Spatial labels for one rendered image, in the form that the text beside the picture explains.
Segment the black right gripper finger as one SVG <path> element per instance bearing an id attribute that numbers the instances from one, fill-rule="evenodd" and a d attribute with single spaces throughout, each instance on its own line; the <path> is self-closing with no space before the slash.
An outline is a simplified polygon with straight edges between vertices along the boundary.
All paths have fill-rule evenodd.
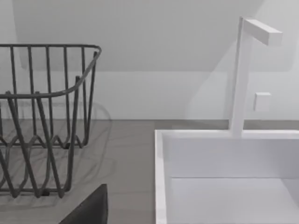
<path id="1" fill-rule="evenodd" d="M 107 224 L 108 187 L 101 184 L 59 224 Z"/>

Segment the white sink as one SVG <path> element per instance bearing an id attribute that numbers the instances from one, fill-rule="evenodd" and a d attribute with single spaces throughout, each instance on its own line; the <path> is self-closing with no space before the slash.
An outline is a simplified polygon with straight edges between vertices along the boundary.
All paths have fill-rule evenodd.
<path id="1" fill-rule="evenodd" d="M 156 224 L 299 224 L 299 131 L 155 131 Z"/>

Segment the tall white tap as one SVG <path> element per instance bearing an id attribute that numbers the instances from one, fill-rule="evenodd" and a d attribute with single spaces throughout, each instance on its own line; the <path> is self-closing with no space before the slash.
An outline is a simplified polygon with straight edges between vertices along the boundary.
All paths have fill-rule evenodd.
<path id="1" fill-rule="evenodd" d="M 283 32 L 254 18 L 241 16 L 239 19 L 229 119 L 229 130 L 234 138 L 240 138 L 243 132 L 250 57 L 255 39 L 266 46 L 280 46 Z"/>

